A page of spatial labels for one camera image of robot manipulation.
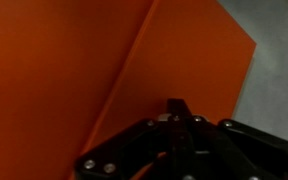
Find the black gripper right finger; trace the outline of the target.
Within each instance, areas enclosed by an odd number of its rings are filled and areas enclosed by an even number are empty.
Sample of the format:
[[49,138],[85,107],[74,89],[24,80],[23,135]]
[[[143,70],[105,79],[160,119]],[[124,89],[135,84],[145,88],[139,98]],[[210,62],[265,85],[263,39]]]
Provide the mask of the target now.
[[230,119],[195,116],[192,130],[234,180],[288,180],[287,140]]

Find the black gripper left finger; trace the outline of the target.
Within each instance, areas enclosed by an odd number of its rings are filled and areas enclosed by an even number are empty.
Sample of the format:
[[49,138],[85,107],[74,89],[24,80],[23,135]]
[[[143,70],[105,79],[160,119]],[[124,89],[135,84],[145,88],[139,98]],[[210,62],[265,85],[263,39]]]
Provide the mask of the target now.
[[186,102],[169,99],[164,120],[143,119],[81,155],[76,180],[184,180],[194,175],[195,147]]

